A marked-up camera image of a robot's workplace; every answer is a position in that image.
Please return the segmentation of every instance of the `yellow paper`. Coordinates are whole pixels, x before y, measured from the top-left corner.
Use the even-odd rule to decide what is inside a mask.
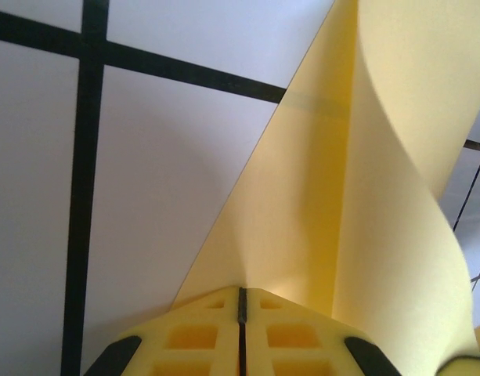
[[[175,304],[263,288],[366,332],[402,374],[478,355],[435,198],[479,107],[480,1],[337,0]]]
[[[177,306],[241,285],[331,314],[355,28],[356,3],[334,4],[212,227]]]

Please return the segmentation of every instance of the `curled paper sheet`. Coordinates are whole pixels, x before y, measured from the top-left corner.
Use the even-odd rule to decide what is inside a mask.
[[[337,0],[175,300],[259,287],[366,332],[402,374],[477,356],[437,205],[480,107],[480,1]]]

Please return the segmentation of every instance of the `square hole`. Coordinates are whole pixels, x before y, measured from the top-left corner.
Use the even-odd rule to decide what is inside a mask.
[[[313,327],[307,324],[276,324],[267,329],[269,347],[304,348],[319,347]]]
[[[272,364],[275,376],[334,376],[336,372],[330,361],[283,360]]]
[[[262,298],[261,299],[261,308],[262,309],[280,309],[281,304],[278,302],[273,302],[272,300]]]
[[[178,325],[168,336],[168,349],[213,349],[217,340],[214,325]]]
[[[217,302],[213,302],[210,305],[208,305],[207,308],[212,308],[212,309],[224,308],[224,301],[218,300]]]
[[[162,363],[158,364],[150,376],[208,376],[209,363]]]

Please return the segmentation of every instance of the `black rubber pad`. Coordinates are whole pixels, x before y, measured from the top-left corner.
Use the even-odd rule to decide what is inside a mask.
[[[344,343],[365,376],[400,375],[376,345],[358,337],[347,337]]]
[[[136,335],[111,343],[85,376],[121,376],[143,340]]]

